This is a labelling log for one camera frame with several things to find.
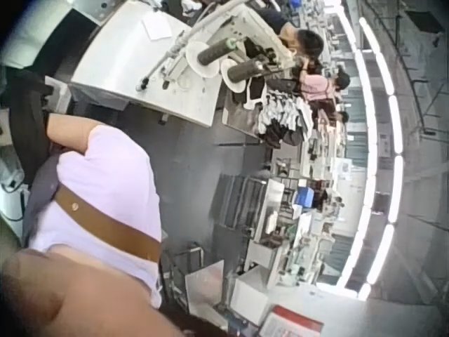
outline workbench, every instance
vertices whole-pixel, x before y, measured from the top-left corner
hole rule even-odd
[[[152,32],[150,38],[144,20],[165,32]],[[177,36],[190,29],[166,13],[154,12],[148,4],[127,1],[96,34],[78,64],[70,84],[75,100],[120,111],[131,102],[210,127],[221,76],[202,79],[188,67],[176,83],[163,89],[163,79],[156,72],[146,90],[136,90]]]

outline paper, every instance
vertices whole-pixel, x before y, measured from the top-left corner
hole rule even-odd
[[[151,40],[167,39],[173,36],[166,14],[161,11],[146,14],[142,23]]]

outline brown strap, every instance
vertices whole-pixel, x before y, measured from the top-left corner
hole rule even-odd
[[[160,242],[107,216],[64,185],[60,186],[54,200],[73,221],[103,242],[138,258],[159,261]]]

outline factory floor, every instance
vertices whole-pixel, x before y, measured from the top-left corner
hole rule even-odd
[[[86,114],[98,118],[101,109],[90,106]],[[260,169],[264,147],[218,147],[219,143],[246,139],[242,133],[222,124],[221,112],[215,114],[211,128],[176,117],[170,117],[162,126],[158,124],[159,118],[157,112],[130,106],[111,122],[149,154],[169,247],[178,250],[188,242],[198,242],[208,251],[217,246],[232,247],[236,244],[232,234],[217,234],[222,230],[218,228],[214,235],[210,208],[218,178],[222,173],[238,175]],[[219,242],[213,242],[213,237],[219,237]]]

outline black bag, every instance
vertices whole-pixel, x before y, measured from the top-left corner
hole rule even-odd
[[[10,80],[7,91],[13,146],[25,173],[24,184],[31,185],[49,155],[48,113],[43,106],[45,97],[53,93],[53,87],[45,85],[39,75],[20,70]]]

